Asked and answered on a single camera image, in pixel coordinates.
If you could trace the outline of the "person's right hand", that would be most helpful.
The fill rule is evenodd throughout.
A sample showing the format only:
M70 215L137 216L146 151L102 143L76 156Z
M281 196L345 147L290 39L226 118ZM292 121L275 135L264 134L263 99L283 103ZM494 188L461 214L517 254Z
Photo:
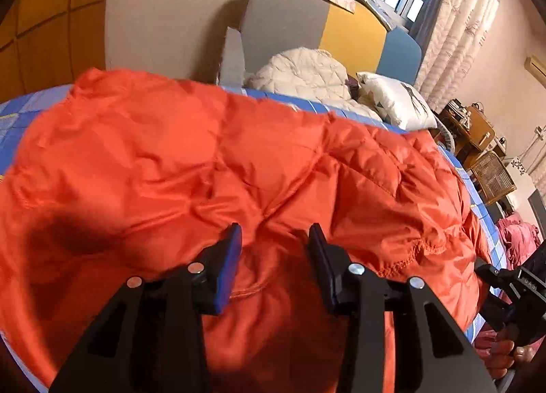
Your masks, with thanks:
M489 355L485 358L485 366L493 380L507 375L515 363L530 363L536 354L532 346L516 347L509 338L509 330L503 329L495 337Z

